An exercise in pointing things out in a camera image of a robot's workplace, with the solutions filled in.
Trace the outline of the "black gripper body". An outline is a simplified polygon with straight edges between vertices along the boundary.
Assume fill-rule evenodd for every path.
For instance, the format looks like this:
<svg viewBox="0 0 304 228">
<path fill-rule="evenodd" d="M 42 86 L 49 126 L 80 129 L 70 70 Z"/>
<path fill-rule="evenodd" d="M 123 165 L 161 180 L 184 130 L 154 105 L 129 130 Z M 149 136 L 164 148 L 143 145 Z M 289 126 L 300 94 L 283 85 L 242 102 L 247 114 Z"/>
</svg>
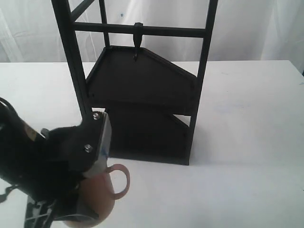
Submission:
<svg viewBox="0 0 304 228">
<path fill-rule="evenodd" d="M 32 142 L 22 173 L 25 227 L 48 228 L 56 220 L 92 225 L 101 218 L 81 189 L 105 171 L 111 134 L 105 112 L 93 112 L 78 126 L 42 129 L 42 141 Z"/>
</svg>

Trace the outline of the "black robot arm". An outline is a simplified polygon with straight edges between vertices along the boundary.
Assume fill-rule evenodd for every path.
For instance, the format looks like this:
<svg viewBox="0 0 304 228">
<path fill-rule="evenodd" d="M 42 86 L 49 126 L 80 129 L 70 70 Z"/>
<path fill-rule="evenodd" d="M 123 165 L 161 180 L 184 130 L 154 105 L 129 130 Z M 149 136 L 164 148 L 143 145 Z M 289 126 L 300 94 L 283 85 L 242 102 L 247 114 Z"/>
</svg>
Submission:
<svg viewBox="0 0 304 228">
<path fill-rule="evenodd" d="M 96 222 L 97 210 L 81 196 L 80 183 L 106 169 L 111 134 L 105 112 L 93 112 L 77 126 L 37 132 L 1 99 L 0 177 L 9 183 L 1 202 L 14 189 L 27 195 L 26 228 Z"/>
</svg>

